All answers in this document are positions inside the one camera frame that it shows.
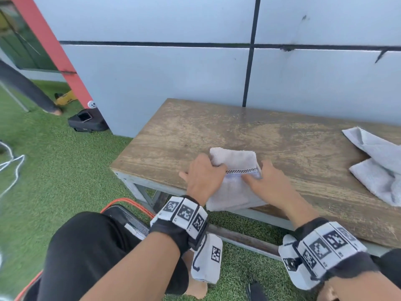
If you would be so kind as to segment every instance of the white cable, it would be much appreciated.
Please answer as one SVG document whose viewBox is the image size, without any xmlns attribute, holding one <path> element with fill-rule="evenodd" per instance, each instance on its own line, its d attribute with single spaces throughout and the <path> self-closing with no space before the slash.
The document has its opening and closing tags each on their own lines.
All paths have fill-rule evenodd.
<svg viewBox="0 0 401 301">
<path fill-rule="evenodd" d="M 7 146 L 5 143 L 0 141 L 0 145 L 4 146 L 7 151 L 8 154 L 10 156 L 10 160 L 7 162 L 3 162 L 2 164 L 0 164 L 0 171 L 2 171 L 3 169 L 5 169 L 8 165 L 10 165 L 12 162 L 14 161 L 20 161 L 19 164 L 17 165 L 17 167 L 15 168 L 15 180 L 11 183 L 11 185 L 4 190 L 1 194 L 0 194 L 0 199 L 3 197 L 4 194 L 6 194 L 18 181 L 18 177 L 19 177 L 19 169 L 21 167 L 21 165 L 23 164 L 24 160 L 25 160 L 25 155 L 21 155 L 18 157 L 14 157 L 13 155 L 13 151 L 11 150 L 11 148 L 9 146 Z"/>
</svg>

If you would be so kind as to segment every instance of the wooden tabletop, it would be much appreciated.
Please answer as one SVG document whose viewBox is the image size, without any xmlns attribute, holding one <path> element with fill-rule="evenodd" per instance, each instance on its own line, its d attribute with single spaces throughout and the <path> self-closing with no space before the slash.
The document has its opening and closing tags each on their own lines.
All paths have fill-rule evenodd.
<svg viewBox="0 0 401 301">
<path fill-rule="evenodd" d="M 178 172 L 200 152 L 252 150 L 290 177 L 321 216 L 364 240 L 401 247 L 401 208 L 379 200 L 348 171 L 368 158 L 341 132 L 354 126 L 401 144 L 401 127 L 167 99 L 111 167 L 184 189 Z M 255 209 L 284 217 L 268 205 Z"/>
</svg>

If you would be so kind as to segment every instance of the red pole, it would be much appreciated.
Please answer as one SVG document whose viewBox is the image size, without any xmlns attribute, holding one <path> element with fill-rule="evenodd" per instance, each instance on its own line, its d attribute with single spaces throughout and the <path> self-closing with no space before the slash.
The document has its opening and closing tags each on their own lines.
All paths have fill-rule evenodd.
<svg viewBox="0 0 401 301">
<path fill-rule="evenodd" d="M 84 108 L 92 98 L 33 0 L 12 0 Z"/>
</svg>

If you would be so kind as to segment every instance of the white towel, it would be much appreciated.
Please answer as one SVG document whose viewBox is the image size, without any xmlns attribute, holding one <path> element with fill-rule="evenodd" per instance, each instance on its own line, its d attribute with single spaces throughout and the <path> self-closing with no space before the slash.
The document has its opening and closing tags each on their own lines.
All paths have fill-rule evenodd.
<svg viewBox="0 0 401 301">
<path fill-rule="evenodd" d="M 391 206 L 401 206 L 401 146 L 360 127 L 343 130 L 344 135 L 370 159 L 350 168 L 352 174 L 375 196 Z"/>
<path fill-rule="evenodd" d="M 211 148 L 210 155 L 212 164 L 214 166 L 226 164 L 227 172 L 221 187 L 206 202 L 208 210 L 237 210 L 266 205 L 241 178 L 243 173 L 248 173 L 257 179 L 261 178 L 255 152 Z"/>
</svg>

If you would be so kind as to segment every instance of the black case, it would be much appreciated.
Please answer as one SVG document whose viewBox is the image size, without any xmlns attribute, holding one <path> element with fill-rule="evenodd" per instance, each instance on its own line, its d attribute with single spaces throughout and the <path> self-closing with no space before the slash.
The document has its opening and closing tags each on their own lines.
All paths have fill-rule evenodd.
<svg viewBox="0 0 401 301">
<path fill-rule="evenodd" d="M 78 115 L 83 113 L 89 113 L 92 118 L 85 122 L 81 121 Z M 80 111 L 77 115 L 68 119 L 68 125 L 78 132 L 106 131 L 109 128 L 97 108 Z"/>
</svg>

